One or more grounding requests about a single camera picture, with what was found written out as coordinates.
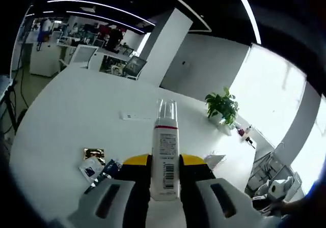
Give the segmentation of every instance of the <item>window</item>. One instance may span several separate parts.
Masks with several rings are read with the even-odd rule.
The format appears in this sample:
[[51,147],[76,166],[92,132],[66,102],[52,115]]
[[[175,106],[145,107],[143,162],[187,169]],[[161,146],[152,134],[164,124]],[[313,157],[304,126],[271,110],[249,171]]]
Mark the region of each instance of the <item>window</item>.
[[308,193],[318,179],[326,156],[326,99],[322,96],[318,114],[311,132],[291,167],[302,180],[302,189]]
[[230,92],[239,115],[277,146],[296,115],[305,83],[305,74],[292,63],[252,45]]
[[143,37],[137,51],[135,52],[137,56],[139,56],[142,53],[142,51],[143,51],[143,49],[145,47],[145,44],[146,44],[146,42],[147,42],[150,35],[151,35],[151,33],[147,33],[147,34],[144,35],[144,37]]

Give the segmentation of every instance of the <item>desk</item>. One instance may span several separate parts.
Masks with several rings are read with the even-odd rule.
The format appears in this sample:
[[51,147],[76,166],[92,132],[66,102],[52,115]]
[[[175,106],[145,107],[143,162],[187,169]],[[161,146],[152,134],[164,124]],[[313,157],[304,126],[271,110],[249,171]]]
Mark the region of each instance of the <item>desk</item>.
[[101,47],[97,50],[97,53],[100,53],[100,54],[103,54],[104,56],[109,56],[111,58],[118,59],[118,60],[121,60],[124,62],[128,62],[130,60],[130,57],[127,55],[107,51]]
[[[83,148],[104,148],[106,161],[151,153],[160,98],[177,102],[180,152],[202,158],[214,150],[226,154],[214,174],[244,191],[255,150],[240,143],[236,133],[228,137],[209,123],[204,102],[139,81],[68,67],[29,107],[13,142],[10,168],[27,200],[46,220],[67,216],[89,186],[78,169]],[[124,121],[121,111],[151,120]],[[176,211],[169,222],[181,219],[185,224],[181,202],[151,202],[148,222],[163,225],[155,217],[172,212],[171,206]]]

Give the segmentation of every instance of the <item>green leaves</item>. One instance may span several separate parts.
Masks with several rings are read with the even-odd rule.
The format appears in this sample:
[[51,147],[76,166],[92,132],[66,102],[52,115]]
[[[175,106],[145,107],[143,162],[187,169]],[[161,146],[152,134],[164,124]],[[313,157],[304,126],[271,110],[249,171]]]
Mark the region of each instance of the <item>green leaves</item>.
[[230,95],[229,89],[227,87],[224,87],[223,90],[225,92],[225,96],[229,96]]
[[234,95],[230,95],[229,89],[224,87],[225,95],[221,97],[219,94],[210,93],[205,97],[206,104],[208,104],[208,117],[213,117],[221,113],[225,119],[226,124],[232,124],[237,116],[239,110],[238,103],[233,101]]

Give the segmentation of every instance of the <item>white bottle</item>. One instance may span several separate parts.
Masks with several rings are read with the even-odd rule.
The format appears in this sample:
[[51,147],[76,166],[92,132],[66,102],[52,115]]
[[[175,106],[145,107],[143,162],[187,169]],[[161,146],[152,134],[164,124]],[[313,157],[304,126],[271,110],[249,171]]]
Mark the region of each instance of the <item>white bottle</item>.
[[158,102],[153,131],[151,197],[172,201],[180,195],[179,132],[175,101]]
[[247,137],[249,137],[249,133],[251,131],[251,128],[252,128],[252,125],[250,125],[249,127],[247,127],[245,130],[244,130],[244,134],[242,136],[242,139],[245,140],[247,139]]

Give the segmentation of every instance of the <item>barcode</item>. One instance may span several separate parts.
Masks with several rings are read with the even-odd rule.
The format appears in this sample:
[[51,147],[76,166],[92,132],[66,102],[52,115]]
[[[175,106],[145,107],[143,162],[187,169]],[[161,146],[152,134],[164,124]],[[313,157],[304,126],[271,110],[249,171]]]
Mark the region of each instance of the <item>barcode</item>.
[[174,188],[174,165],[164,164],[163,189]]

